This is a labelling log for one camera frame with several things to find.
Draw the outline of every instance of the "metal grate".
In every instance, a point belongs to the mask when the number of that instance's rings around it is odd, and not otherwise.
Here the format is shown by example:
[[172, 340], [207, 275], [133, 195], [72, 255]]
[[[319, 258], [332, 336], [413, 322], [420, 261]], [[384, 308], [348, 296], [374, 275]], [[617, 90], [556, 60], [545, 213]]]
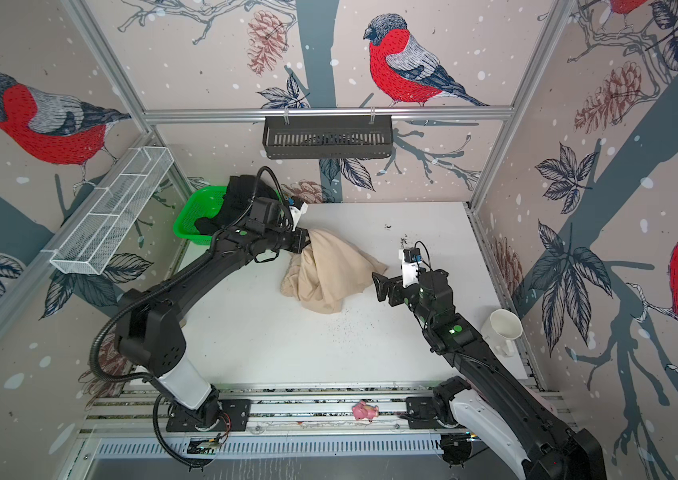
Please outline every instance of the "metal grate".
[[174, 163], [165, 147], [142, 147], [58, 248], [51, 264], [64, 274], [100, 275]]
[[[168, 444], [183, 456], [207, 458], [209, 455], [187, 455], [191, 438], [166, 438]], [[429, 433], [380, 434], [345, 436], [240, 436], [230, 437], [210, 454], [230, 460], [246, 458], [284, 458], [294, 456], [411, 456], [441, 455], [440, 435]], [[161, 458], [168, 457], [154, 438], [103, 438], [97, 458]]]
[[267, 117], [262, 140], [268, 158], [387, 158], [392, 117]]

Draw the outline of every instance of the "mug handle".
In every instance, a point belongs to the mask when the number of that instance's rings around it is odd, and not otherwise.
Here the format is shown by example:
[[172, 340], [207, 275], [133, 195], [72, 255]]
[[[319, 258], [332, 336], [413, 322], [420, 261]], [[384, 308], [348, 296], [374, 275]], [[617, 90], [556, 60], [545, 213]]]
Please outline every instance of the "mug handle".
[[505, 339], [505, 345], [502, 346], [502, 351], [507, 356], [515, 355], [515, 345], [512, 340]]

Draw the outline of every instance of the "black wall basket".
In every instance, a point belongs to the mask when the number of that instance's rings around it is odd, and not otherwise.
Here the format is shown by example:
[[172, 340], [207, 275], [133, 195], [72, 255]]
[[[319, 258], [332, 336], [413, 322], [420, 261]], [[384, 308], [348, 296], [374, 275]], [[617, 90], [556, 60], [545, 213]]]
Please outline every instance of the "black wall basket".
[[392, 116], [267, 117], [262, 144], [272, 159], [387, 158]]

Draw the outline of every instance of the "pink plush toy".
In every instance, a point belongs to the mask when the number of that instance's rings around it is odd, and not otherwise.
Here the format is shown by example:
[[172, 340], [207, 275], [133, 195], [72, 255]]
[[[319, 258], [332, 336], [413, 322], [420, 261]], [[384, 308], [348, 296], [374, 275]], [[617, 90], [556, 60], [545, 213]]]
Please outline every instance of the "pink plush toy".
[[374, 417], [379, 415], [379, 407], [366, 405], [363, 400], [360, 400], [358, 404], [352, 407], [352, 414], [355, 416], [356, 420], [368, 418], [369, 423], [371, 423]]

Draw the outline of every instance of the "beige cloth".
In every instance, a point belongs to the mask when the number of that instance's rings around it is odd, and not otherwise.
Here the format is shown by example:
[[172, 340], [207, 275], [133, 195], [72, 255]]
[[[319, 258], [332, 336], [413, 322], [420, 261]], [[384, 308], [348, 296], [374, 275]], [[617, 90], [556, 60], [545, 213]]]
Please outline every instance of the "beige cloth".
[[325, 230], [310, 230], [310, 244], [294, 255], [281, 283], [281, 293], [295, 296], [318, 313], [341, 312], [345, 296], [373, 283], [371, 272], [383, 274], [387, 265]]

